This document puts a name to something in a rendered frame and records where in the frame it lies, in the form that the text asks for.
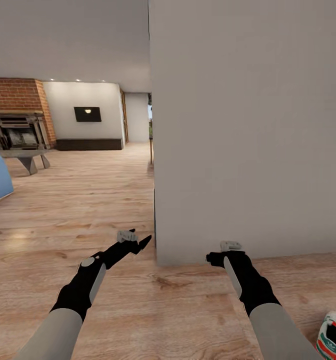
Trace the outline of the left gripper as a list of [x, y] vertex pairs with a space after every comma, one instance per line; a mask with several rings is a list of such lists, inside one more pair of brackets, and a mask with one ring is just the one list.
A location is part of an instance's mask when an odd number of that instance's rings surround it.
[[[139, 243], [135, 241], [124, 241], [122, 243], [117, 242], [116, 244], [112, 244], [110, 248], [115, 251], [117, 256], [117, 263], [124, 258], [128, 253], [132, 252], [134, 254], [138, 254], [141, 250], [143, 250], [151, 240], [152, 236], [148, 236]], [[109, 249], [110, 249], [109, 248]]]

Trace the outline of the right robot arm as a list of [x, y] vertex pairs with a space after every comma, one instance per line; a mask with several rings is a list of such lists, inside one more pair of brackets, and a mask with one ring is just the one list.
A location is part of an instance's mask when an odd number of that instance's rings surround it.
[[260, 276], [238, 241], [221, 241], [221, 252], [206, 260], [222, 267], [255, 332], [264, 360], [326, 360], [309, 342], [273, 294], [269, 281]]

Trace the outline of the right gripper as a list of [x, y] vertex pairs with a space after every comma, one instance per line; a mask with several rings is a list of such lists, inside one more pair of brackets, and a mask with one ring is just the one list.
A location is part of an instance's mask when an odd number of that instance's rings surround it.
[[208, 263], [210, 263], [213, 267], [224, 267], [224, 264], [222, 262], [222, 258], [223, 256], [226, 254], [227, 252], [211, 252], [210, 254], [208, 254], [206, 256], [206, 260]]

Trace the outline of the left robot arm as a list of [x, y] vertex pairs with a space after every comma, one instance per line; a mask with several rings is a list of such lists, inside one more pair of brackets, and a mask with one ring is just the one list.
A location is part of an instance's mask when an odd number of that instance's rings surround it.
[[92, 306], [106, 270], [128, 253], [138, 254], [151, 238], [150, 235], [138, 243], [137, 233], [119, 229], [116, 244], [86, 258], [73, 280], [62, 287], [50, 313], [13, 360], [71, 360], [87, 309]]

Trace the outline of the gym shoe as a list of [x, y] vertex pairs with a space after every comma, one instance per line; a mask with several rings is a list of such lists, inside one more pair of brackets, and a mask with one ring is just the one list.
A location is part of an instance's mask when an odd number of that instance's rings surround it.
[[336, 311], [326, 314], [314, 348], [325, 360], [336, 360]]

